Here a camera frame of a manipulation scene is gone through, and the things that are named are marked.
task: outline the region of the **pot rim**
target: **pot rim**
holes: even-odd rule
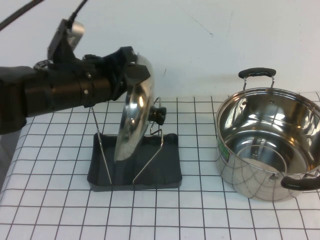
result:
[[[220,133],[220,117],[221,114],[224,112],[225,108],[232,102],[234,101],[235,98],[239,100],[240,98],[243,98],[245,96],[250,96],[250,95],[256,95],[258,93],[261,94],[272,94],[272,93],[276,93],[278,95],[281,95],[282,97],[289,97],[293,100],[298,100],[301,103],[305,104],[313,113],[316,114],[316,112],[318,112],[316,115],[319,117],[320,119],[320,106],[318,106],[317,104],[315,104],[313,101],[309,100],[308,98],[297,94],[295,92],[292,91],[288,91],[288,90],[284,90],[284,89],[280,89],[280,88],[271,88],[271,87],[256,87],[256,88],[249,88],[246,90],[242,90],[239,91],[233,95],[231,95],[230,97],[228,97],[226,100],[224,100],[224,102],[220,105],[218,111],[216,112],[216,131],[217,131],[217,136],[219,137],[219,139],[221,140],[221,143],[223,144],[223,146],[227,149],[227,151],[233,155],[235,155],[238,159],[240,159],[241,161],[245,162],[248,165],[251,165],[252,167],[255,167],[257,169],[260,169],[264,172],[268,172],[268,173],[272,173],[272,174],[280,174],[283,176],[292,176],[292,175],[304,175],[304,174],[310,174],[313,173],[315,171],[318,171],[320,169],[320,165],[318,165],[317,167],[309,170],[309,171],[305,171],[305,172],[299,172],[299,173],[284,173],[284,172],[280,172],[280,171],[269,171],[266,169],[263,169],[261,167],[255,166],[252,163],[249,163],[248,161],[244,160],[243,158],[239,157],[236,153],[234,153],[227,145],[225,140],[223,139],[223,137],[221,136]]]

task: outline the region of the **cooking pot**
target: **cooking pot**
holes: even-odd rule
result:
[[[320,188],[320,107],[307,98],[273,88],[276,71],[239,72],[243,91],[217,111],[217,168],[248,198],[284,201]],[[271,87],[246,90],[247,78],[268,76]]]

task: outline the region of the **table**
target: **table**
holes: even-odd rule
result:
[[[320,103],[315,92],[303,95]],[[162,129],[179,136],[177,189],[90,191],[96,126],[89,109],[28,118],[0,194],[0,240],[319,239],[318,191],[261,202],[222,180],[214,116],[226,97],[162,99]],[[103,134],[118,134],[121,100],[94,107]]]

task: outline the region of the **black cable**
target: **black cable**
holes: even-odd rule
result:
[[[35,7],[36,5],[38,5],[39,3],[43,2],[43,1],[44,0],[33,0],[29,3],[27,3],[26,5],[24,5],[23,7],[21,7],[20,9],[18,9],[17,11],[15,11],[13,14],[8,16],[5,20],[3,20],[0,23],[0,31],[2,29],[4,29],[6,26],[8,26],[10,23],[15,21],[17,18],[19,18],[20,16],[22,16],[23,14],[25,14],[30,9],[32,9],[33,7]]]
[[[82,2],[80,3],[80,5],[76,8],[76,10],[71,14],[71,16],[68,19],[67,22],[67,27],[68,29],[72,28],[72,25],[77,17],[77,14],[80,12],[80,10],[82,9],[82,7],[86,4],[88,0],[82,0]]]

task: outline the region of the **white wall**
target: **white wall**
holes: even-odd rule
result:
[[[0,19],[27,1],[0,0]],[[47,0],[0,32],[0,66],[44,59],[79,2]],[[319,91],[319,10],[319,0],[89,0],[75,54],[133,46],[152,62],[163,97],[232,94],[242,89],[238,72],[252,67],[276,69],[277,88]],[[248,87],[269,84],[260,78]]]

